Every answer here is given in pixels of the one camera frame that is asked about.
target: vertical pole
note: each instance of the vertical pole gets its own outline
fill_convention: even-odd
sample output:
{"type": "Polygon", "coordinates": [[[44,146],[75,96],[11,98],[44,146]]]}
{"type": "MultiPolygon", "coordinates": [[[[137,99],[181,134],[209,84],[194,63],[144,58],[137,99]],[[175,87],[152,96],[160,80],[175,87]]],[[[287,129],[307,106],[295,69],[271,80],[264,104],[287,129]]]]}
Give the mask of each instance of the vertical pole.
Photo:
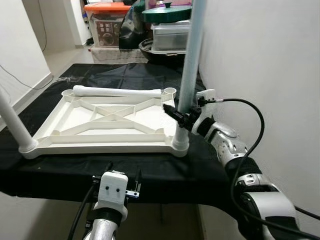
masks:
{"type": "Polygon", "coordinates": [[[19,152],[27,153],[37,146],[38,142],[31,137],[25,125],[5,98],[2,89],[0,89],[0,116],[6,123],[14,139],[18,142],[19,152]]]}
{"type": "MultiPolygon", "coordinates": [[[[199,57],[203,38],[203,25],[206,0],[194,0],[191,13],[191,26],[186,45],[186,54],[182,72],[178,111],[187,113],[192,105],[198,74],[199,57]]],[[[188,131],[177,125],[172,141],[173,147],[179,152],[187,153],[189,148],[188,131]]]]}

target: green lid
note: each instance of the green lid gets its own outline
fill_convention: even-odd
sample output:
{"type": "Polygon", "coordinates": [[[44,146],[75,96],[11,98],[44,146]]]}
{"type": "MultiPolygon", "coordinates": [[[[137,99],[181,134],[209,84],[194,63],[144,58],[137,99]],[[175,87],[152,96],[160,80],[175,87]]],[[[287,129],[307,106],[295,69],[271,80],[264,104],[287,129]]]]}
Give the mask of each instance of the green lid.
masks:
{"type": "Polygon", "coordinates": [[[142,12],[146,23],[174,23],[190,19],[191,6],[171,6],[171,2],[163,7],[148,9],[142,12]]]}

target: white pvc pipe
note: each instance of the white pvc pipe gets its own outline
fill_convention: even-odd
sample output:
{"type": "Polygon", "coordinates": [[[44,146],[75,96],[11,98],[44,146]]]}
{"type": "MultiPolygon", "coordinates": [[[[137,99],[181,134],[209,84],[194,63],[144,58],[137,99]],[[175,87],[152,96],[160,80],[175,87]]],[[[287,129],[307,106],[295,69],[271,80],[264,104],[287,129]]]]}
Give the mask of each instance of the white pvc pipe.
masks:
{"type": "Polygon", "coordinates": [[[129,89],[115,89],[103,87],[87,87],[82,85],[75,85],[73,93],[76,97],[83,96],[128,96],[139,95],[151,98],[161,97],[161,89],[153,90],[129,90],[129,89]]]}
{"type": "Polygon", "coordinates": [[[14,139],[18,142],[19,152],[27,153],[36,148],[38,142],[31,137],[30,133],[16,114],[15,110],[10,106],[8,100],[5,98],[4,92],[1,89],[0,116],[6,123],[14,139]]]}
{"type": "MultiPolygon", "coordinates": [[[[191,26],[186,45],[186,54],[180,87],[178,110],[181,113],[189,112],[195,94],[198,74],[199,57],[203,38],[203,24],[206,10],[206,0],[195,0],[192,5],[191,26]]],[[[173,147],[187,153],[189,148],[188,131],[177,125],[172,141],[173,147]]]]}

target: orange lid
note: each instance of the orange lid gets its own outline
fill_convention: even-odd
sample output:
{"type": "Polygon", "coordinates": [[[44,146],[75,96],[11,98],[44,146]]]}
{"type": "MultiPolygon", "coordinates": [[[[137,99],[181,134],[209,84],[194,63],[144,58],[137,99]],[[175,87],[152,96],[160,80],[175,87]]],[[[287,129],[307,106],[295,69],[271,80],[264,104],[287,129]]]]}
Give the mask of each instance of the orange lid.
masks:
{"type": "Polygon", "coordinates": [[[124,5],[123,2],[97,2],[84,6],[84,10],[90,12],[127,12],[131,6],[124,5]]]}

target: black tablecloth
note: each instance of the black tablecloth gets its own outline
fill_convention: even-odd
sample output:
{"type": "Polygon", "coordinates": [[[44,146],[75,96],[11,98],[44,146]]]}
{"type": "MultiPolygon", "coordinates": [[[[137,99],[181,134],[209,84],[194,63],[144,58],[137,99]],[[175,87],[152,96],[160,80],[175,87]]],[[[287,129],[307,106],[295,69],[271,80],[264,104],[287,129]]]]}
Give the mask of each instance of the black tablecloth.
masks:
{"type": "MultiPolygon", "coordinates": [[[[174,87],[176,104],[182,69],[160,65],[74,64],[19,116],[34,135],[61,99],[61,92],[74,85],[116,89],[151,90],[174,87]]],[[[205,87],[197,79],[195,91],[205,87]]],[[[169,153],[120,153],[42,155],[24,159],[5,128],[0,132],[0,191],[19,197],[82,201],[92,175],[101,175],[109,162],[124,172],[129,184],[137,169],[142,173],[140,203],[194,203],[215,206],[236,217],[229,198],[229,182],[216,152],[202,137],[190,135],[185,157],[169,153]]]]}

